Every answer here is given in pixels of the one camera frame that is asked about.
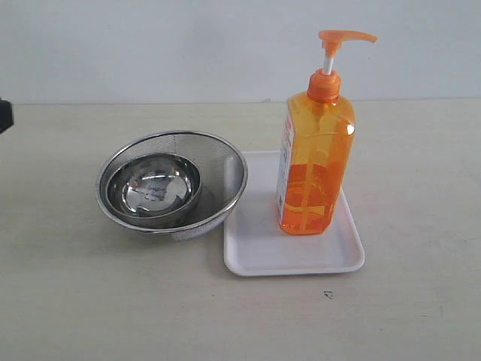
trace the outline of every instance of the table surface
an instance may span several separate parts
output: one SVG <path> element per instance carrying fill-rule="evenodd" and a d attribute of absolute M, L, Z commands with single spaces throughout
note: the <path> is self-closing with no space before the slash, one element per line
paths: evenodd
<path fill-rule="evenodd" d="M 98 170 L 151 132 L 276 150 L 285 105 L 22 105 L 0 135 L 0 359 L 475 360 L 481 100 L 356 102 L 352 274 L 239 278 L 222 227 L 175 242 L 98 208 Z"/>

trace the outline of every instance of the mesh strainer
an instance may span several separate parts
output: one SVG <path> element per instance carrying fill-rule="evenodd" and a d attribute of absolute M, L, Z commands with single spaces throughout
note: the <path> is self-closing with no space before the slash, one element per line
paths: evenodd
<path fill-rule="evenodd" d="M 108 182 L 126 163 L 139 156 L 173 153 L 192 160 L 204 184 L 197 207 L 176 228 L 154 229 L 133 226 L 116 216 L 107 201 Z M 209 232 L 231 212 L 247 184 L 247 164 L 242 153 L 226 140 L 205 132 L 161 132 L 133 141 L 118 150 L 102 167 L 95 192 L 100 208 L 122 226 L 145 233 L 194 238 Z"/>

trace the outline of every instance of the white tray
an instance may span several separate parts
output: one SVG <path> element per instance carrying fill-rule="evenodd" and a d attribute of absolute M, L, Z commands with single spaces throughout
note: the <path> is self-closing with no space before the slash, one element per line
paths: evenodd
<path fill-rule="evenodd" d="M 224 261 L 240 276 L 353 272 L 365 254 L 343 191 L 321 235 L 292 236 L 277 225 L 279 152 L 245 153 L 249 180 L 224 225 Z M 226 172 L 226 186 L 231 183 Z"/>

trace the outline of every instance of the stainless steel bowl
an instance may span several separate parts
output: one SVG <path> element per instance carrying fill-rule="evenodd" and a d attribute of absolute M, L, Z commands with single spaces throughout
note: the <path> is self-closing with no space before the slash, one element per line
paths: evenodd
<path fill-rule="evenodd" d="M 189 159 L 171 153 L 139 156 L 107 182 L 107 201 L 115 215 L 133 226 L 178 226 L 196 206 L 201 173 Z"/>
<path fill-rule="evenodd" d="M 119 217 L 108 200 L 108 184 L 114 174 L 133 159 L 153 153 L 172 153 L 190 159 L 201 174 L 203 185 L 198 204 L 175 227 L 158 229 L 133 225 Z M 139 232 L 189 239 L 221 224 L 241 197 L 246 184 L 246 160 L 236 147 L 216 135 L 179 130 L 148 135 L 118 150 L 102 167 L 95 192 L 100 208 L 118 224 Z"/>

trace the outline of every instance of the white wall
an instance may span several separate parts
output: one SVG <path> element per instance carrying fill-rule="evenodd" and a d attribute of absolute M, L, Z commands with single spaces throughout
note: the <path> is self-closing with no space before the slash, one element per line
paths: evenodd
<path fill-rule="evenodd" d="M 476 0 L 0 0 L 0 96 L 14 102 L 260 102 L 306 89 L 320 29 L 351 99 L 481 96 Z"/>

